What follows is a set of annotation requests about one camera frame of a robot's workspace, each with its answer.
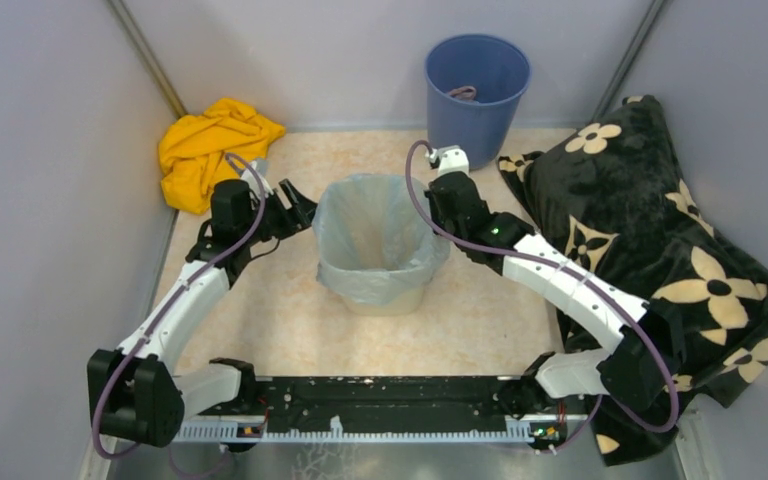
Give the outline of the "beige plastic trash bin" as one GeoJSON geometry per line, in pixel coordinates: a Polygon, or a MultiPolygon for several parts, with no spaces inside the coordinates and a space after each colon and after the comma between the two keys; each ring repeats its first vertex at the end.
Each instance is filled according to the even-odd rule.
{"type": "Polygon", "coordinates": [[[358,313],[411,312],[422,290],[424,233],[404,179],[356,175],[342,185],[342,194],[347,252],[341,268],[351,275],[343,297],[358,313]]]}

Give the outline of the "light blue trash bag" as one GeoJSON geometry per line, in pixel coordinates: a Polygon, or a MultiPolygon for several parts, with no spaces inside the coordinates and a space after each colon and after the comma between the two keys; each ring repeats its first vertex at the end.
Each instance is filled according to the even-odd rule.
{"type": "Polygon", "coordinates": [[[397,316],[419,308],[450,245],[421,215],[425,185],[396,174],[356,174],[322,194],[312,228],[317,281],[354,313],[397,316]]]}

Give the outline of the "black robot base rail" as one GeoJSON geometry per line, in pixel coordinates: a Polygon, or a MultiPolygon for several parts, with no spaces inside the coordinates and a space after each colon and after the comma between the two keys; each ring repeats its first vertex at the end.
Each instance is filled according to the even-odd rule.
{"type": "Polygon", "coordinates": [[[227,365],[164,371],[93,388],[93,429],[164,447],[257,443],[523,444],[551,454],[586,417],[524,377],[264,377],[227,365]]]}

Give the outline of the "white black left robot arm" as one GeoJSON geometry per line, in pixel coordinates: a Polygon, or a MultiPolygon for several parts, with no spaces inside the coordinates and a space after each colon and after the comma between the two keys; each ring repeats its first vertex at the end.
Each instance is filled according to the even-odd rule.
{"type": "Polygon", "coordinates": [[[317,204],[289,180],[269,190],[260,180],[226,180],[211,198],[179,277],[146,320],[118,347],[88,360],[92,433],[165,447],[202,413],[261,412],[252,364],[211,360],[194,373],[175,368],[195,329],[252,262],[251,249],[311,227],[317,204]]]}

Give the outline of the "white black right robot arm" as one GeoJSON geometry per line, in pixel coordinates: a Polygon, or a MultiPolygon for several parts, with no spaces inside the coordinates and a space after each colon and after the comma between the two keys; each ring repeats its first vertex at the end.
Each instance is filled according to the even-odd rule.
{"type": "Polygon", "coordinates": [[[563,397],[607,395],[636,415],[665,393],[669,417],[677,418],[680,402],[673,375],[685,348],[665,308],[603,281],[515,215],[490,211],[462,171],[438,175],[425,196],[436,233],[471,261],[539,294],[599,344],[538,361],[523,385],[529,408],[548,412],[563,397]]]}

